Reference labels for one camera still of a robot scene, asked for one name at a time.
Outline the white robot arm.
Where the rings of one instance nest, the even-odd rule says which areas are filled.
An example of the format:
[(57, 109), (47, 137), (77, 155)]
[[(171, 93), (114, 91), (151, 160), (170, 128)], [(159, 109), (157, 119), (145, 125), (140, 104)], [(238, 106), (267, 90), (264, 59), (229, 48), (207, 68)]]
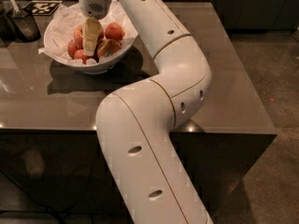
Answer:
[[(79, 0), (104, 18), (112, 0)], [(211, 83), (206, 57), (162, 0), (119, 0), (157, 75), (109, 94), (96, 113), (108, 168), (135, 224), (213, 224), (169, 134), (193, 116)]]

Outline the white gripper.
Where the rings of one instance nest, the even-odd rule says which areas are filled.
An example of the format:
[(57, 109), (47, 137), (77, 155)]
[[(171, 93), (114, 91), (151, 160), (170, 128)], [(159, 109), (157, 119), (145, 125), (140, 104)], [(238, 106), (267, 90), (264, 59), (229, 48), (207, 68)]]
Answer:
[(82, 27), (83, 51), (87, 56), (94, 54), (98, 37), (102, 31), (102, 25), (99, 20), (107, 15), (111, 1), (112, 0), (78, 0), (82, 14), (85, 17), (89, 17), (84, 20)]

